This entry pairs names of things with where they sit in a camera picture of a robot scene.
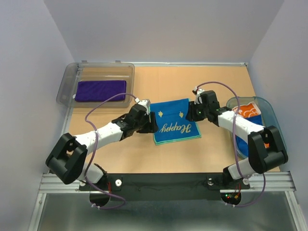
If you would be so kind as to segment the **yellow towel teal trim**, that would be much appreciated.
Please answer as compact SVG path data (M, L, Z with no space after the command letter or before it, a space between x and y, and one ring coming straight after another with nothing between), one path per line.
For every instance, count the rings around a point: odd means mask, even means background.
M201 137L196 122L186 120L189 99L152 103L150 111L155 113L158 131L154 133L156 145Z

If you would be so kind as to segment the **blue towel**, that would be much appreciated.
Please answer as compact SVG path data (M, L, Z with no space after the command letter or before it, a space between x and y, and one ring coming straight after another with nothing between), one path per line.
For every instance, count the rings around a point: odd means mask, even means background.
M246 118L248 121L257 124L257 125L263 125L262 122L262 116L261 115L255 115L252 117ZM237 145L237 154L239 157L245 159L249 156L248 154L248 144L241 139L240 137L236 136L236 145Z

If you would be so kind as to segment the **purple towel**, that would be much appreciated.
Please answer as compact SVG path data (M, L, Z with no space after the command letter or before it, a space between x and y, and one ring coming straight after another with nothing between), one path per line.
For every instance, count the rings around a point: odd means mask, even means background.
M77 102L103 102L117 94L126 92L124 80L80 81L77 84Z

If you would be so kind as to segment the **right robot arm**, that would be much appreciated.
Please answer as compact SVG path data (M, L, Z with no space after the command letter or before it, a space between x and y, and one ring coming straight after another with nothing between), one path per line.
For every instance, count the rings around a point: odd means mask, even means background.
M194 101L188 104L186 120L198 122L207 119L218 127L230 131L248 145L248 157L223 169L222 184L232 188L243 177L265 173L288 161L280 131L275 126L257 125L228 107L220 107L214 91L194 89Z

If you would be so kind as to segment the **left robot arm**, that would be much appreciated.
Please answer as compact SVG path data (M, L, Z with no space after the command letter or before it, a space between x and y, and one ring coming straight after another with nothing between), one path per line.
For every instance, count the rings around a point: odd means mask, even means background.
M89 181L101 190L107 185L106 172L98 165L87 163L86 157L110 143L122 141L136 133L155 133L158 125L150 101L141 100L127 114L91 132L72 136L63 134L47 157L46 166L64 183Z

